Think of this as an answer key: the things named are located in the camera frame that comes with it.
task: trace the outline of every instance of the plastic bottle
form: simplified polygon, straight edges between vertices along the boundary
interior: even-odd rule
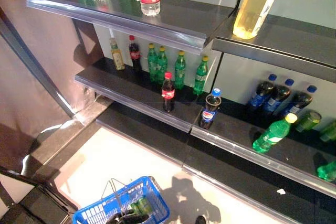
[[[274,0],[243,0],[233,33],[242,39],[255,37],[261,28]]]
[[[329,182],[336,179],[336,161],[317,168],[317,174],[320,178]]]
[[[202,110],[202,116],[199,119],[199,126],[204,129],[209,129],[212,125],[218,107],[222,102],[220,89],[213,89],[211,94],[205,98],[205,108]]]
[[[125,64],[122,60],[121,51],[118,48],[116,39],[115,38],[110,38],[110,44],[111,44],[111,54],[112,54],[113,63],[115,65],[115,68],[117,70],[125,69]]]
[[[163,109],[167,112],[171,112],[174,109],[175,87],[172,77],[173,74],[171,72],[166,72],[162,85]]]
[[[150,43],[149,44],[149,50],[148,50],[148,55],[147,55],[147,59],[148,59],[148,69],[149,69],[149,76],[151,81],[156,81],[156,65],[158,64],[157,62],[157,54],[155,52],[154,49],[154,44]]]
[[[140,49],[139,45],[135,42],[135,37],[133,35],[130,35],[130,44],[128,46],[128,49],[130,51],[131,59],[133,62],[133,71],[135,73],[140,73],[142,70],[140,64]]]
[[[159,48],[159,55],[158,55],[158,63],[156,65],[156,81],[158,82],[158,84],[163,84],[164,81],[164,73],[166,73],[167,71],[167,57],[166,54],[164,52],[165,48],[163,46],[161,46]]]
[[[290,87],[293,85],[294,80],[287,79],[285,81],[285,85],[276,85],[273,88],[273,91],[271,93],[271,97],[263,106],[263,113],[264,114],[272,114],[279,106],[280,104],[289,97],[291,90]]]
[[[252,98],[248,101],[247,106],[249,110],[254,111],[267,99],[269,98],[273,88],[274,88],[274,81],[277,79],[276,74],[270,74],[268,77],[268,81],[263,81],[259,83],[257,86],[256,91],[252,95]]]
[[[203,56],[202,62],[197,68],[196,78],[195,78],[195,86],[194,86],[194,94],[200,95],[203,92],[203,87],[205,83],[206,76],[208,74],[208,56]]]
[[[293,100],[285,107],[279,114],[280,116],[285,116],[288,113],[297,114],[301,109],[306,107],[311,101],[313,100],[312,94],[315,93],[317,88],[313,85],[310,85],[307,88],[308,93],[306,92],[299,92],[297,93]]]
[[[260,153],[268,152],[273,145],[287,136],[291,124],[297,119],[295,114],[289,113],[284,119],[272,123],[270,127],[254,141],[253,149]]]
[[[184,85],[185,60],[184,51],[180,50],[175,63],[175,87],[182,89]]]

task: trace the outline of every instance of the floor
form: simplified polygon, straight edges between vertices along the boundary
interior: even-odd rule
[[[82,208],[101,198],[110,178],[128,184],[141,176],[153,176],[162,188],[161,195],[171,211],[165,223],[193,224],[198,215],[204,215],[208,223],[282,223],[104,128],[60,169],[55,184]],[[104,196],[111,193],[108,187]]]

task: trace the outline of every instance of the blue shopping basket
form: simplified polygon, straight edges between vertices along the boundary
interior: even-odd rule
[[[170,212],[159,192],[159,187],[152,177],[143,176],[129,185],[101,200],[75,212],[73,224],[105,224],[117,212],[131,209],[130,205],[139,198],[146,196],[153,212],[144,224],[162,223],[168,218]]]

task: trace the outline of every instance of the green soda bottle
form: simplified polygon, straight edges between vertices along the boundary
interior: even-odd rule
[[[183,88],[184,69],[185,69],[184,51],[180,50],[175,63],[175,87],[177,89]]]
[[[297,119],[295,114],[288,113],[284,119],[271,124],[260,138],[254,141],[253,149],[260,153],[268,152],[273,145],[287,136],[291,124]]]
[[[203,56],[202,62],[196,72],[194,94],[200,95],[203,92],[206,75],[208,74],[207,62],[208,62],[208,56],[205,55]]]
[[[164,81],[164,73],[167,71],[167,57],[164,52],[164,47],[161,46],[159,49],[158,63],[156,64],[156,81],[158,84],[162,85]]]
[[[149,50],[148,50],[148,55],[147,55],[147,59],[148,59],[148,69],[149,69],[149,76],[151,78],[151,81],[155,81],[155,77],[156,77],[156,65],[158,64],[157,62],[157,54],[155,52],[154,49],[154,44],[150,43],[148,45]]]
[[[336,179],[336,160],[328,165],[317,168],[317,174],[320,178],[329,182]]]

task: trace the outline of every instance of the blue bottle cap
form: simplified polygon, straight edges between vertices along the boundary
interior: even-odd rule
[[[287,86],[292,86],[293,83],[294,83],[294,80],[293,80],[293,79],[287,79],[286,82],[285,82],[285,84],[286,84]]]
[[[317,88],[314,85],[310,85],[307,88],[307,91],[310,92],[310,93],[314,93],[316,90],[317,90]]]
[[[221,90],[220,89],[218,89],[218,88],[215,88],[215,89],[213,89],[212,90],[212,95],[214,96],[214,97],[220,97],[222,92],[221,92]]]
[[[275,81],[276,79],[277,79],[277,75],[274,74],[274,73],[271,73],[268,77],[268,80],[270,80],[270,81]]]

